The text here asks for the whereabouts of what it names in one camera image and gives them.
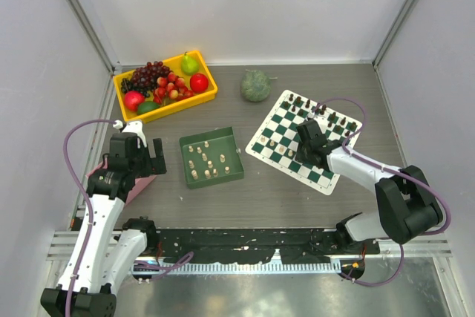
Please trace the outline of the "green white chess board mat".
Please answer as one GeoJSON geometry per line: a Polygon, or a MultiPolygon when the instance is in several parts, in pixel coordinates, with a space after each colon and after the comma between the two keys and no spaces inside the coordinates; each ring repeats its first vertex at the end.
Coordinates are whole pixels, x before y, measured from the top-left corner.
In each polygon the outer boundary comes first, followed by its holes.
{"type": "MultiPolygon", "coordinates": [[[[340,177],[338,174],[295,160],[300,141],[296,126],[307,120],[316,105],[314,100],[285,90],[247,144],[246,153],[324,195],[331,195],[340,177]],[[261,142],[262,136],[266,138],[265,143],[261,142]],[[269,145],[271,140],[275,142],[273,147],[269,145]],[[285,147],[284,153],[279,152],[280,146],[285,147]],[[294,152],[292,157],[288,156],[289,150],[294,152]]],[[[360,121],[331,108],[320,110],[315,121],[329,140],[342,141],[361,127],[360,121]]]]}

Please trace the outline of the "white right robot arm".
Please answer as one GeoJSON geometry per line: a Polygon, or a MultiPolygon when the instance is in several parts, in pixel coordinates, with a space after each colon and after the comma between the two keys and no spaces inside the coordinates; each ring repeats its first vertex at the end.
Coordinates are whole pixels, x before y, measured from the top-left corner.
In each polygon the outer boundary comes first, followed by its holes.
{"type": "Polygon", "coordinates": [[[345,141],[329,140],[315,120],[297,126],[296,160],[347,177],[376,197],[378,210],[356,213],[336,225],[335,243],[345,253],[371,238],[405,244],[447,217],[421,169],[386,166],[352,150],[345,141]]]}

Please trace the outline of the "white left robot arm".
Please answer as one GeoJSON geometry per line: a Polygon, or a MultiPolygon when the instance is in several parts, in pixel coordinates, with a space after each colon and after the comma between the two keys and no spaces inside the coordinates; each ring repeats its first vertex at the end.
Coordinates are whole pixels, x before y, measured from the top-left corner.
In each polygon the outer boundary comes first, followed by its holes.
{"type": "Polygon", "coordinates": [[[141,136],[114,134],[106,168],[88,182],[89,203],[78,238],[57,285],[42,292],[40,304],[49,316],[112,316],[117,292],[139,255],[153,255],[159,233],[152,220],[131,218],[122,227],[117,245],[110,248],[117,219],[138,179],[165,174],[160,138],[153,140],[151,157],[141,136]]]}

